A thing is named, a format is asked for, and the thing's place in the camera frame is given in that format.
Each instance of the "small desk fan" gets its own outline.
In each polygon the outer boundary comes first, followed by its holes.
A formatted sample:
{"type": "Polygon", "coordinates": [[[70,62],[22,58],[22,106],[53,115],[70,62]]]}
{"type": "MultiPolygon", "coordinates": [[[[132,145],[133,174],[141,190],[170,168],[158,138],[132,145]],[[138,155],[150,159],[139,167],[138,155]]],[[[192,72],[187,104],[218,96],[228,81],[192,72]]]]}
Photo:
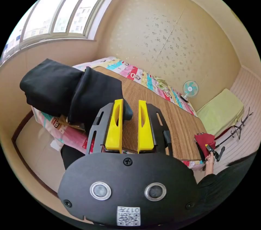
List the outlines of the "small desk fan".
{"type": "Polygon", "coordinates": [[[194,97],[198,94],[198,84],[195,81],[188,80],[183,85],[183,91],[185,95],[181,95],[180,97],[188,102],[187,97],[194,97]]]}

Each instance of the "folded black clothes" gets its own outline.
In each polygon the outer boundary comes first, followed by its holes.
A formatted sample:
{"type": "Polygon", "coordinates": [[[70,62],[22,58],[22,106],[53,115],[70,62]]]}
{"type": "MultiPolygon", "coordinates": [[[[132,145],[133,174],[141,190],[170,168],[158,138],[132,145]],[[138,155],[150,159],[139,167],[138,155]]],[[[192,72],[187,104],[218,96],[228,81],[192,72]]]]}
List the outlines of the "folded black clothes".
{"type": "MultiPolygon", "coordinates": [[[[123,99],[122,82],[87,67],[85,72],[44,60],[20,82],[27,103],[49,115],[68,117],[69,123],[84,123],[89,132],[99,110],[108,103],[123,99]]],[[[123,119],[132,118],[124,100],[123,119]]]]}
{"type": "Polygon", "coordinates": [[[49,115],[68,116],[71,101],[84,72],[46,59],[21,80],[27,103],[49,115]]]}
{"type": "Polygon", "coordinates": [[[102,107],[122,98],[122,82],[120,80],[87,67],[75,90],[68,122],[84,123],[87,131],[91,128],[102,107]]]}

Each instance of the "hand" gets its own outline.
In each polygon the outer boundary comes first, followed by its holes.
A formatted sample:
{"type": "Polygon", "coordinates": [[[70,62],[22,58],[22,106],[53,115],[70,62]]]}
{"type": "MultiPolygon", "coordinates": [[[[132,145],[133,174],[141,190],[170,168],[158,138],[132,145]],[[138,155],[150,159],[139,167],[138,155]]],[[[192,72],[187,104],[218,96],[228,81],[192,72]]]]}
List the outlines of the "hand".
{"type": "Polygon", "coordinates": [[[207,161],[206,161],[206,165],[209,166],[209,165],[214,165],[214,155],[213,155],[213,152],[210,152],[210,155],[208,155],[206,158],[205,158],[207,161]]]}
{"type": "Polygon", "coordinates": [[[214,166],[214,155],[213,152],[210,152],[210,155],[206,157],[206,170],[205,176],[213,174],[213,166],[214,166]]]}

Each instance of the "window frame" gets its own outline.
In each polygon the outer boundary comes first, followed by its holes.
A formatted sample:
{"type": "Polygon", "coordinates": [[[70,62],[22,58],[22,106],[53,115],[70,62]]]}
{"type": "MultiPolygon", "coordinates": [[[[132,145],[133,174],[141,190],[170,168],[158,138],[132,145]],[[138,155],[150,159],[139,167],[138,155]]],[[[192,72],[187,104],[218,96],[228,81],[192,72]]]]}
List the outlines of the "window frame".
{"type": "Polygon", "coordinates": [[[16,45],[15,47],[13,47],[12,49],[10,49],[5,55],[4,55],[4,50],[1,54],[1,62],[4,63],[9,57],[11,57],[15,52],[19,51],[20,49],[22,48],[25,48],[31,44],[34,44],[34,43],[37,43],[37,42],[40,42],[40,41],[43,41],[43,40],[50,40],[50,39],[61,39],[61,38],[81,38],[81,39],[88,39],[88,34],[89,34],[89,31],[90,31],[90,28],[91,28],[91,25],[93,23],[93,20],[95,18],[95,15],[98,11],[98,9],[100,8],[102,2],[104,0],[97,0],[96,4],[94,5],[94,7],[92,8],[90,14],[89,14],[89,17],[88,17],[88,20],[84,26],[84,30],[83,30],[83,34],[81,33],[72,33],[72,32],[69,32],[70,31],[70,28],[71,28],[71,25],[73,24],[73,19],[74,19],[74,16],[76,14],[76,11],[79,7],[79,5],[81,4],[82,0],[78,0],[78,2],[76,3],[74,9],[72,10],[72,13],[71,13],[71,16],[70,16],[70,19],[69,19],[69,22],[66,26],[66,31],[65,32],[54,32],[54,27],[55,27],[55,23],[57,21],[57,18],[58,18],[58,15],[61,11],[61,8],[62,6],[64,5],[66,0],[61,0],[53,17],[52,17],[52,20],[51,20],[51,24],[50,24],[50,28],[49,28],[49,31],[48,33],[46,34],[38,34],[38,35],[35,35],[35,36],[30,36],[26,39],[24,39],[24,35],[25,35],[25,30],[26,30],[26,27],[28,25],[28,22],[35,10],[35,8],[37,7],[38,3],[40,2],[40,0],[37,0],[36,3],[34,4],[32,10],[30,11],[30,13],[28,14],[28,17],[24,23],[24,26],[22,28],[22,32],[21,32],[21,35],[20,35],[20,41],[18,43],[18,45],[16,45]]]}

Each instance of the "screw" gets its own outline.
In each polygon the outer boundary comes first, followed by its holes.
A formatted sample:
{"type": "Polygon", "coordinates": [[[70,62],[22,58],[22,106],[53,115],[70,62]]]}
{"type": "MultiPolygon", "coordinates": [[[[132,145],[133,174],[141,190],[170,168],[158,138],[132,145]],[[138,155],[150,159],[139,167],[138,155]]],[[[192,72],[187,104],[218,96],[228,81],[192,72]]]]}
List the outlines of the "screw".
{"type": "Polygon", "coordinates": [[[67,207],[72,207],[72,204],[69,200],[65,199],[63,200],[63,203],[67,206],[67,207]]]}
{"type": "Polygon", "coordinates": [[[123,164],[126,165],[126,166],[131,166],[132,160],[129,157],[127,157],[123,160],[123,164]]]}
{"type": "Polygon", "coordinates": [[[189,202],[189,203],[186,204],[186,209],[190,209],[190,208],[192,208],[194,205],[195,205],[195,203],[189,202]]]}

